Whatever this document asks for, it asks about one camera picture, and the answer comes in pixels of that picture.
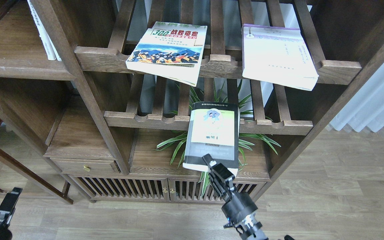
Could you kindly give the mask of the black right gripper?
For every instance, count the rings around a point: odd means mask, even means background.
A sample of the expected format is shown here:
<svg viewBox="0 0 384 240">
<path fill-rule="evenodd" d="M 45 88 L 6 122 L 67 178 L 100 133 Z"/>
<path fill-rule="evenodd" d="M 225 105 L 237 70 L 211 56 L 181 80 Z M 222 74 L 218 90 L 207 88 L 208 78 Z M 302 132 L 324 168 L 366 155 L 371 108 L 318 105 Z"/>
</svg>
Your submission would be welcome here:
<svg viewBox="0 0 384 240">
<path fill-rule="evenodd" d="M 239 193 L 233 184 L 235 176 L 222 163 L 217 163 L 210 154 L 203 157 L 209 167 L 209 179 L 213 189 L 220 198 L 225 200 L 222 211 L 228 219 L 223 228 L 258 228 L 255 211 L 258 209 L 250 196 L 244 192 Z"/>
</svg>

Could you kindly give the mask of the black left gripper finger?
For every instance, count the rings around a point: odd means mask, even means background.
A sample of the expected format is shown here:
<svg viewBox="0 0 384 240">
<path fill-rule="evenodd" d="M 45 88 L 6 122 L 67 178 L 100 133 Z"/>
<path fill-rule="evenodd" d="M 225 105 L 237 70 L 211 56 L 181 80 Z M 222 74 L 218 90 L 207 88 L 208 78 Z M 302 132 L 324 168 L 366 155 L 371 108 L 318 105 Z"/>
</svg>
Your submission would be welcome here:
<svg viewBox="0 0 384 240">
<path fill-rule="evenodd" d="M 15 205 L 22 192 L 22 188 L 14 187 L 10 193 L 7 193 L 0 204 L 0 224 L 9 224 L 15 212 Z"/>
</svg>

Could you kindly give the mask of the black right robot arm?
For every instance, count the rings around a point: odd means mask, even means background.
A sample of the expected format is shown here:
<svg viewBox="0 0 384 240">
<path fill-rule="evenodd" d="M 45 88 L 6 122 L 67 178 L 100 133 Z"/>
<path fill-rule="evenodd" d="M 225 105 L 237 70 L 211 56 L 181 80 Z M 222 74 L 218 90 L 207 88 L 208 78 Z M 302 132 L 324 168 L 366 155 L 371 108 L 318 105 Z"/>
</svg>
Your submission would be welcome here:
<svg viewBox="0 0 384 240">
<path fill-rule="evenodd" d="M 228 220 L 224 228 L 234 227 L 243 240 L 267 240 L 261 222 L 255 219 L 258 209 L 246 192 L 239 192 L 233 184 L 235 176 L 222 163 L 217 163 L 210 154 L 203 156 L 209 167 L 209 180 L 213 189 L 224 199 L 222 211 Z"/>
</svg>

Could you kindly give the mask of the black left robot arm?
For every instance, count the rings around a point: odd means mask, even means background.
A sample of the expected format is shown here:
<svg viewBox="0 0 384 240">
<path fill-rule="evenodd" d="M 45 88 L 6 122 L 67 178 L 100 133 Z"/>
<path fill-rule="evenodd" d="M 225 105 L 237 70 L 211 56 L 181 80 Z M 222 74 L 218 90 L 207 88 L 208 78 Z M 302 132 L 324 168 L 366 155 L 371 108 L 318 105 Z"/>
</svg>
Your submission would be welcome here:
<svg viewBox="0 0 384 240">
<path fill-rule="evenodd" d="M 22 188 L 14 187 L 10 193 L 7 193 L 0 204 L 0 240 L 11 240 L 12 233 L 9 231 L 10 221 L 15 212 Z"/>
</svg>

